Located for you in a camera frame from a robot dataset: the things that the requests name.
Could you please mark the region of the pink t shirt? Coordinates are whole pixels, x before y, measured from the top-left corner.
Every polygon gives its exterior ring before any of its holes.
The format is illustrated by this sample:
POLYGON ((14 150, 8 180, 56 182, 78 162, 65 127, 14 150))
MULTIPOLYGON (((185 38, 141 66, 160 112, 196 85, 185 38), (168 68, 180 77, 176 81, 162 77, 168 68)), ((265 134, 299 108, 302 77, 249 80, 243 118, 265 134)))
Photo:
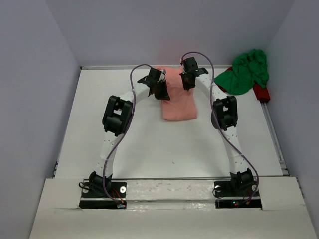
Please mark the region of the pink t shirt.
POLYGON ((167 92, 170 100, 162 100, 162 117, 167 121, 185 121, 197 118, 197 107, 194 100, 194 89, 183 88, 180 73, 182 68, 157 66, 158 70, 166 71, 167 92))

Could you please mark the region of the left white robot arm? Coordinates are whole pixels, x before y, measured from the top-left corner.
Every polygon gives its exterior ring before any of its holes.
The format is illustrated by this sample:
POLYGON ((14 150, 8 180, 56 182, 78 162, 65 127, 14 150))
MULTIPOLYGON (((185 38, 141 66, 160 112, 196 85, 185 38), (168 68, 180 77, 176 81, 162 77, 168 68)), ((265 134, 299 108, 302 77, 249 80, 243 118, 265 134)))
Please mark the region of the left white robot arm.
POLYGON ((112 197, 110 191, 116 151, 133 121, 136 104, 150 95, 157 100, 170 99, 165 75, 166 70, 150 67, 148 74, 134 83, 131 71, 131 89, 120 96, 109 97, 102 118, 104 141, 100 159, 89 176, 89 185, 98 196, 112 197))

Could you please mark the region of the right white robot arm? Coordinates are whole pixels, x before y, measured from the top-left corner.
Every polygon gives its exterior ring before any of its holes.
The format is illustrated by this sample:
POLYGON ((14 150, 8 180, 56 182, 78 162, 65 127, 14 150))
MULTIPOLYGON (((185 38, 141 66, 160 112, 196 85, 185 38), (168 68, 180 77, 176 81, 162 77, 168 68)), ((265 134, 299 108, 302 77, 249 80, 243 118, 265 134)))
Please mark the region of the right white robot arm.
POLYGON ((180 76, 184 89, 197 87, 208 97, 211 106, 211 123, 219 131, 224 142, 231 179, 221 187, 220 192, 225 190, 236 197, 243 196, 255 181, 238 139, 236 97, 223 92, 214 83, 209 72, 205 68, 199 68, 194 57, 181 59, 180 64, 183 67, 180 76))

